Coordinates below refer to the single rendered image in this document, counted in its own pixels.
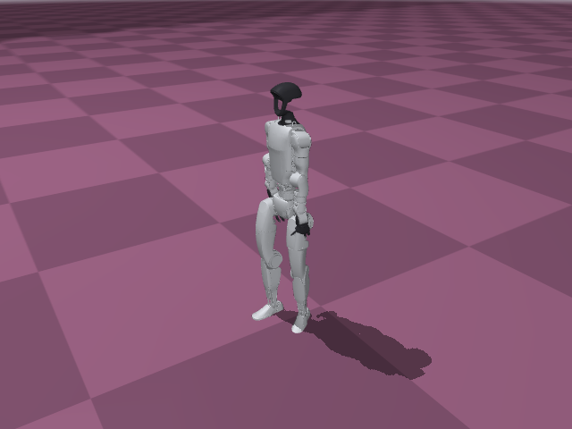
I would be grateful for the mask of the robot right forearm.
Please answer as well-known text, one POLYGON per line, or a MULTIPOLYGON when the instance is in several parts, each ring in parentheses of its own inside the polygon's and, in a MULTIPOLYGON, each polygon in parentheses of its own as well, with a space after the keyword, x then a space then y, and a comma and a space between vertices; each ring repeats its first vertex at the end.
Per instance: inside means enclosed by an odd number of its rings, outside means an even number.
POLYGON ((269 189, 271 196, 278 193, 277 182, 273 180, 271 169, 265 167, 265 186, 269 189))

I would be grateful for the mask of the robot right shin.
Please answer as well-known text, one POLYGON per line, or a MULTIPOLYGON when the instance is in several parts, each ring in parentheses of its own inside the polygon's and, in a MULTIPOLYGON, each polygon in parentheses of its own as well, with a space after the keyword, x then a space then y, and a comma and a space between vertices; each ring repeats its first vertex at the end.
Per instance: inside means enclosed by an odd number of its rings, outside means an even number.
POLYGON ((269 267, 268 265, 265 264, 265 260, 261 258, 262 278, 268 301, 267 305, 268 306, 271 305, 270 308, 277 306, 277 290, 278 290, 278 285, 280 284, 281 271, 282 269, 280 267, 277 268, 269 267))

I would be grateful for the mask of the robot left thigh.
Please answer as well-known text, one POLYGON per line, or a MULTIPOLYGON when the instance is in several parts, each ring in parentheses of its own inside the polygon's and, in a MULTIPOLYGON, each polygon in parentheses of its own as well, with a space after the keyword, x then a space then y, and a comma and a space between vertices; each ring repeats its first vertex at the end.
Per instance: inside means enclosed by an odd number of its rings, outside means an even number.
MULTIPOLYGON (((310 213, 307 213, 307 216, 309 229, 312 229, 314 219, 310 213)), ((288 247, 290 260, 290 277, 292 279, 299 277, 302 281, 306 272, 306 253, 309 244, 304 234, 295 233, 291 236, 296 226, 296 214, 292 208, 292 214, 288 220, 286 233, 286 245, 288 247)))

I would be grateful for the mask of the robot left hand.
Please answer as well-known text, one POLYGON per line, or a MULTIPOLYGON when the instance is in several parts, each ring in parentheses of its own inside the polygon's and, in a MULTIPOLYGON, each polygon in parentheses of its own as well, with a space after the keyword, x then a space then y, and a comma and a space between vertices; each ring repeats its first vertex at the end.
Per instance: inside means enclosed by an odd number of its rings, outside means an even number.
MULTIPOLYGON (((308 217, 307 217, 308 219, 308 217)), ((299 219, 296 216, 296 228, 295 231, 291 234, 291 236, 295 233, 300 233, 300 234, 304 234, 304 236, 306 237, 307 235, 310 235, 310 229, 308 226, 308 222, 307 223, 303 223, 303 224, 299 224, 299 219)))

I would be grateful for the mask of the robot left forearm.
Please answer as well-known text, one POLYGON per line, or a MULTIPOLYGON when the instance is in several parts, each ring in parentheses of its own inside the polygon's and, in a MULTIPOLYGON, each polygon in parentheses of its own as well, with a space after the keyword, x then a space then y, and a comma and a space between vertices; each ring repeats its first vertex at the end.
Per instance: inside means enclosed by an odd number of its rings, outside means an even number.
POLYGON ((293 211, 299 219, 299 224, 307 223, 307 195, 308 195, 308 182, 307 177, 302 175, 298 181, 299 188, 293 190, 294 206, 293 211))

